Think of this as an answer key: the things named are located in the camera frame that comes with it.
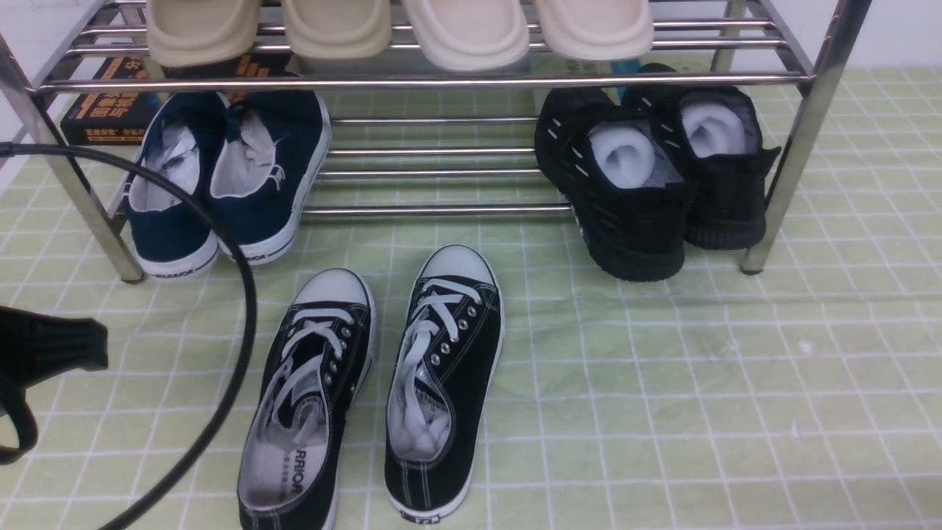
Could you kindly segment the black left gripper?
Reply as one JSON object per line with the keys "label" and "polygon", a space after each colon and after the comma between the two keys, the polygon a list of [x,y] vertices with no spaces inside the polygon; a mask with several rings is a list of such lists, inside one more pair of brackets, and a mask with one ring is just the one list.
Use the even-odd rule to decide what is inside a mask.
{"label": "black left gripper", "polygon": [[11,465],[38,442],[38,425],[26,391],[70,370],[105,370],[108,329],[92,318],[63,318],[2,306],[1,406],[17,436],[2,445],[1,463]]}

